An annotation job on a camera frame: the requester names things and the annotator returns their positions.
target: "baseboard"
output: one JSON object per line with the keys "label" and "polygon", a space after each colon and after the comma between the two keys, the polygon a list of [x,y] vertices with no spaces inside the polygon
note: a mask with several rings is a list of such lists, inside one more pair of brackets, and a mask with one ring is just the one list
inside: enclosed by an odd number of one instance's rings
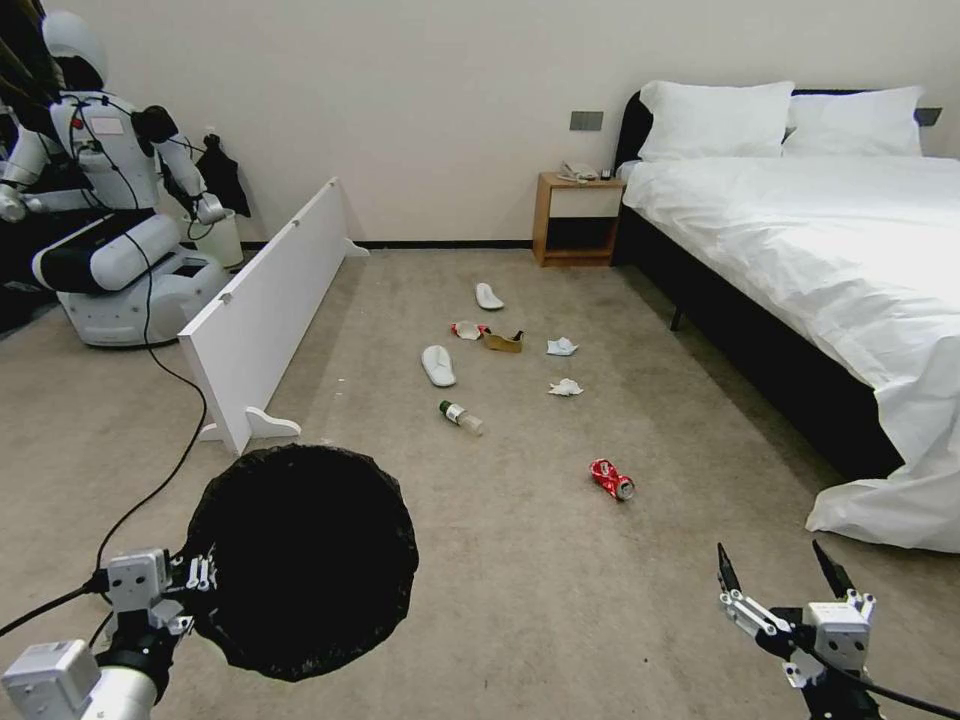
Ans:
{"label": "baseboard", "polygon": [[[187,250],[196,250],[197,244],[195,242],[190,242],[189,240],[184,240],[180,243]],[[241,250],[261,250],[263,246],[266,245],[265,242],[253,242],[252,240],[241,240],[240,249]]]}
{"label": "baseboard", "polygon": [[525,248],[533,247],[532,240],[358,240],[356,244],[367,250],[452,250],[461,248]]}

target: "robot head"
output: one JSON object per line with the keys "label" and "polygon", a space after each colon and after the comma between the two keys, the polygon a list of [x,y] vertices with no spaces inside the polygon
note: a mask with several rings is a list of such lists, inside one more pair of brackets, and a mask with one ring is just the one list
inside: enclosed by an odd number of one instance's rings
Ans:
{"label": "robot head", "polygon": [[43,20],[43,41],[63,71],[68,90],[102,90],[107,53],[100,38],[79,15],[54,10]]}

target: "white pillow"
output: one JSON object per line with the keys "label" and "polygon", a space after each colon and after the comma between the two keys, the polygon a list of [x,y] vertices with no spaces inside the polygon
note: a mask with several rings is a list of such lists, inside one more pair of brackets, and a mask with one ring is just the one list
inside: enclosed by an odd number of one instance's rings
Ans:
{"label": "white pillow", "polygon": [[705,87],[655,80],[640,89],[653,127],[645,161],[701,157],[779,157],[792,82]]}
{"label": "white pillow", "polygon": [[797,95],[787,125],[796,128],[784,155],[920,155],[913,114],[921,87],[855,93]]}

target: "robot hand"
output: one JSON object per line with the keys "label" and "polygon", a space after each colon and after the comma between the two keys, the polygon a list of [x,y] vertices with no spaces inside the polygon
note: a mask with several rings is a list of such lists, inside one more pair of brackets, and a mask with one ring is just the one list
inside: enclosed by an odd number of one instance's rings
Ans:
{"label": "robot hand", "polygon": [[20,222],[27,216],[20,192],[10,185],[0,185],[0,218],[5,222]]}
{"label": "robot hand", "polygon": [[213,225],[227,216],[227,211],[220,204],[220,198],[212,193],[203,193],[197,200],[197,220],[201,225]]}

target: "soda can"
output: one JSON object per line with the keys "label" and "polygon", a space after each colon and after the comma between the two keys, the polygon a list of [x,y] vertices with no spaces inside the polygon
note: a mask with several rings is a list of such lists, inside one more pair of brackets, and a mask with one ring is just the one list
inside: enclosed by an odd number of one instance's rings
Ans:
{"label": "soda can", "polygon": [[621,475],[616,466],[603,458],[594,460],[590,464],[590,474],[594,482],[613,495],[617,500],[629,500],[636,490],[633,480]]}

